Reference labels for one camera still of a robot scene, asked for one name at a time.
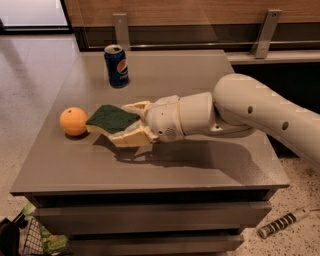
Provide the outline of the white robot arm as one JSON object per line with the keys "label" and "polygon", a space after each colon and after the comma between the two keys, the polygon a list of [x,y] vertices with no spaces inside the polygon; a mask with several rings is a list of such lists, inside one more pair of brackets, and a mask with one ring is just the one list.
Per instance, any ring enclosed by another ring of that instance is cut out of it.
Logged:
{"label": "white robot arm", "polygon": [[117,147],[173,142],[191,135],[234,138],[260,130],[320,166],[320,115],[246,75],[228,74],[211,92],[137,102],[123,110],[140,120],[110,137]]}

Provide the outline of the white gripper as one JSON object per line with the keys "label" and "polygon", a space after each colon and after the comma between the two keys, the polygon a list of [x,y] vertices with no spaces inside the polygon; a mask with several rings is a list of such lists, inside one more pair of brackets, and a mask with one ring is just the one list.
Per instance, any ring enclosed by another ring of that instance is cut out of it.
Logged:
{"label": "white gripper", "polygon": [[122,110],[137,114],[146,119],[133,123],[124,131],[108,136],[116,147],[140,147],[152,144],[156,139],[161,142],[173,142],[184,139],[181,128],[179,100],[176,95],[160,98],[156,102],[140,101],[126,104]]}

